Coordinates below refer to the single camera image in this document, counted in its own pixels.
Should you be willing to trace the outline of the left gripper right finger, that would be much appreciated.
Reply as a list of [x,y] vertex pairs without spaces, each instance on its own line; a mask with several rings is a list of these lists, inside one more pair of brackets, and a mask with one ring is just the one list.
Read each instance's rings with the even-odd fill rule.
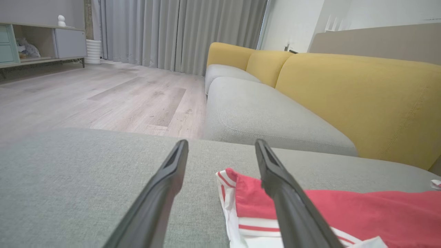
[[343,245],[302,187],[265,140],[255,142],[261,186],[274,201],[285,248],[342,248]]

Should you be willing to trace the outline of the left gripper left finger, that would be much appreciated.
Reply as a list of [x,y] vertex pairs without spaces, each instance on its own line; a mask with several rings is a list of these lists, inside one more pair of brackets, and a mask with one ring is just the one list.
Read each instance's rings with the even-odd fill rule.
[[104,244],[105,248],[162,248],[175,196],[180,192],[188,141],[178,141]]

